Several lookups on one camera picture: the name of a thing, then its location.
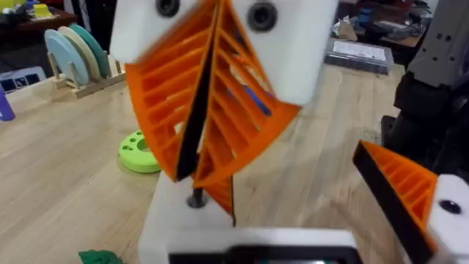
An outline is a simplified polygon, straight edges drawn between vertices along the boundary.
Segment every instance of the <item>black machine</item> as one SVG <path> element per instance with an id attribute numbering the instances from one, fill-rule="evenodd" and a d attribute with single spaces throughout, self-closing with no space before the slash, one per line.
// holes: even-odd
<path id="1" fill-rule="evenodd" d="M 440 1 L 426 37 L 397 87 L 397 118 L 384 116 L 382 144 L 436 174 L 469 182 L 469 1 Z"/>

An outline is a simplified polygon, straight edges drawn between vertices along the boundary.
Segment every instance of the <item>green plastic disc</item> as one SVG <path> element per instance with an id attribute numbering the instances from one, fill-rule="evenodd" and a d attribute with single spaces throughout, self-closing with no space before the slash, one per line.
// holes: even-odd
<path id="1" fill-rule="evenodd" d="M 120 143 L 119 156 L 122 164 L 133 172 L 153 173 L 161 170 L 141 131 L 132 133 Z"/>

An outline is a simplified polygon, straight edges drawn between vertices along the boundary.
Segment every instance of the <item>green object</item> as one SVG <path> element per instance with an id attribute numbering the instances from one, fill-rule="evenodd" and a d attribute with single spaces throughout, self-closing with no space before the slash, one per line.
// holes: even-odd
<path id="1" fill-rule="evenodd" d="M 79 252 L 78 256 L 83 264 L 124 264 L 115 253 L 107 250 Z"/>
<path id="2" fill-rule="evenodd" d="M 133 172 L 153 173 L 161 170 L 141 131 L 132 133 L 120 143 L 119 156 L 122 164 Z"/>
<path id="3" fill-rule="evenodd" d="M 69 27 L 88 44 L 89 49 L 91 49 L 91 52 L 95 55 L 97 65 L 100 68 L 101 77 L 110 76 L 111 70 L 109 68 L 108 57 L 96 39 L 86 29 L 75 23 L 71 24 Z"/>

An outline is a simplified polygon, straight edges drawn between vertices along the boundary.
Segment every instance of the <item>blue object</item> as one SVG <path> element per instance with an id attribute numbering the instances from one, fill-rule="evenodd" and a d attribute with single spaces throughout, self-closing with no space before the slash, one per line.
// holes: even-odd
<path id="1" fill-rule="evenodd" d="M 111 70 L 109 69 L 108 58 L 96 39 L 86 29 L 77 24 L 71 24 L 69 27 L 88 44 L 89 49 L 91 49 L 91 52 L 95 55 L 97 65 L 100 68 L 101 77 L 110 76 Z"/>
<path id="2" fill-rule="evenodd" d="M 8 103 L 7 96 L 4 91 L 0 88 L 0 120 L 2 121 L 11 121 L 15 119 L 15 113 Z"/>
<path id="3" fill-rule="evenodd" d="M 62 34 L 53 29 L 48 29 L 44 33 L 45 45 L 49 52 L 53 54 L 57 61 L 59 69 L 68 77 L 72 78 L 72 72 L 68 66 L 72 62 L 76 69 L 77 81 L 80 85 L 89 82 L 89 74 L 85 65 L 85 61 L 81 58 L 78 51 L 73 47 L 72 43 Z"/>
<path id="4" fill-rule="evenodd" d="M 262 113 L 264 113 L 268 117 L 272 114 L 269 108 L 265 106 L 265 104 L 256 96 L 256 94 L 251 89 L 249 89 L 249 87 L 245 85 L 244 90 L 248 93 L 248 95 L 252 98 L 256 105 L 261 109 Z"/>
<path id="5" fill-rule="evenodd" d="M 358 15 L 358 24 L 364 24 L 369 22 L 372 19 L 373 10 L 370 8 L 360 9 L 360 14 Z"/>

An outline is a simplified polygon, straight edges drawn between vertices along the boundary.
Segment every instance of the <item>black screw hole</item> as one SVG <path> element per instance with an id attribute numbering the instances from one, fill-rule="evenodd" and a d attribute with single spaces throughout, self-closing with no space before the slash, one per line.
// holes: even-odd
<path id="1" fill-rule="evenodd" d="M 180 0 L 156 0 L 156 9 L 164 18 L 172 18 L 177 14 Z"/>
<path id="2" fill-rule="evenodd" d="M 444 209 L 448 213 L 457 214 L 457 215 L 462 213 L 461 207 L 457 203 L 451 200 L 444 199 L 444 200 L 439 201 L 438 204 L 440 205 L 442 209 Z"/>
<path id="3" fill-rule="evenodd" d="M 269 32 L 277 23 L 277 8 L 268 1 L 253 4 L 248 11 L 248 25 L 255 32 Z"/>

